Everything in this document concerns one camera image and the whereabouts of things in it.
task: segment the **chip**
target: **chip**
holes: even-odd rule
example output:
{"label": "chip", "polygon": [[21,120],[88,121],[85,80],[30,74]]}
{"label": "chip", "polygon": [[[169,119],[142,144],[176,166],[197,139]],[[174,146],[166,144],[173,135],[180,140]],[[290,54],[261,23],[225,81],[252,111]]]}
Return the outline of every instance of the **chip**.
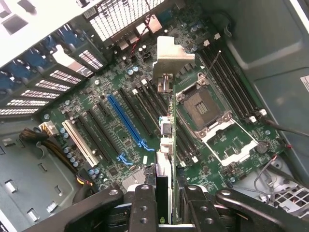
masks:
{"label": "chip", "polygon": [[114,176],[114,175],[117,175],[117,174],[118,174],[118,172],[117,172],[117,170],[116,170],[116,168],[115,168],[115,167],[112,167],[112,168],[111,168],[111,169],[109,169],[108,171],[110,172],[110,174],[111,174],[112,176]]}
{"label": "chip", "polygon": [[183,106],[198,130],[202,130],[222,114],[221,109],[212,99],[207,88],[196,90],[195,93],[183,101]]}

